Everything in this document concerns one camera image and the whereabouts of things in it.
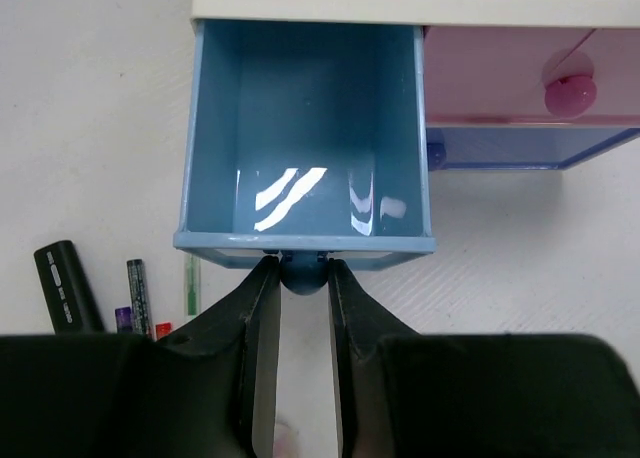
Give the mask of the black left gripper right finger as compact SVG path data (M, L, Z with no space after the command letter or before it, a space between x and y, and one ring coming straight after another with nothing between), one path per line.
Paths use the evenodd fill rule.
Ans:
M328 264L331 346L341 457L418 457L424 407L419 334Z

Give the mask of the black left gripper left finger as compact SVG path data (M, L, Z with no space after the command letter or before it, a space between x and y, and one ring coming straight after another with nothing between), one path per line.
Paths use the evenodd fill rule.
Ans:
M173 332L162 437L180 457L270 457L281 317L279 261L263 258L229 294Z

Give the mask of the dark blue drawer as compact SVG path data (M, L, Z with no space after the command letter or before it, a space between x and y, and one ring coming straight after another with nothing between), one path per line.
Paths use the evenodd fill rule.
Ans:
M439 170L566 170L639 137L637 128L447 127L426 130Z

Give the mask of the light blue drawer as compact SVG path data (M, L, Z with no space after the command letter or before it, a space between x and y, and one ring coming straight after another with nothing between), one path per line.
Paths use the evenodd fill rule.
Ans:
M202 19L176 248L226 268L272 254L311 294L324 267L434 252L422 30Z

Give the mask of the green clear pen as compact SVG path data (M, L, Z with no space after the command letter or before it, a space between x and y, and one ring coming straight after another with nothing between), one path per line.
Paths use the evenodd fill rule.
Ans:
M185 255L184 262L184 305L185 316L189 319L201 312L201 264L193 254Z

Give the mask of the red cap marker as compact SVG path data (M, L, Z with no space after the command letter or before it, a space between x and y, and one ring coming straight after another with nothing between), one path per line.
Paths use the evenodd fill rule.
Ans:
M173 326L170 322L157 323L155 325L155 338L157 341L167 337L173 331Z

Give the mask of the dark slim pen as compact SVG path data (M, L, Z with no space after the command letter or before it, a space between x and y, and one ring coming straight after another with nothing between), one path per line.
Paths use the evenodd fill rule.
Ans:
M135 333L153 338L144 263L141 259L126 262L133 329Z

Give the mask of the purple cap marker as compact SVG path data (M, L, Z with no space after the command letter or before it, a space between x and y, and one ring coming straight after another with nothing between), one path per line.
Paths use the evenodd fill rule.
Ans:
M116 308L114 310L116 332L118 334L133 333L133 314L129 306Z

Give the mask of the black pink highlighter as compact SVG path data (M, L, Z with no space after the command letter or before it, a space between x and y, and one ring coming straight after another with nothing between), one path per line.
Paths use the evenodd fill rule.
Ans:
M106 331L74 243L61 240L33 254L55 334Z

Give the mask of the pink drawer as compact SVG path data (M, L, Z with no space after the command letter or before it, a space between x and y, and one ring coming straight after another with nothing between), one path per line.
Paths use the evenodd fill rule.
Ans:
M424 81L430 124L636 127L639 32L429 27Z

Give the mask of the white drawer cabinet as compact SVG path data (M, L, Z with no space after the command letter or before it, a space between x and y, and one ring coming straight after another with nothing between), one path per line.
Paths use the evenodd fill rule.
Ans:
M639 0L192 0L198 18L636 28Z

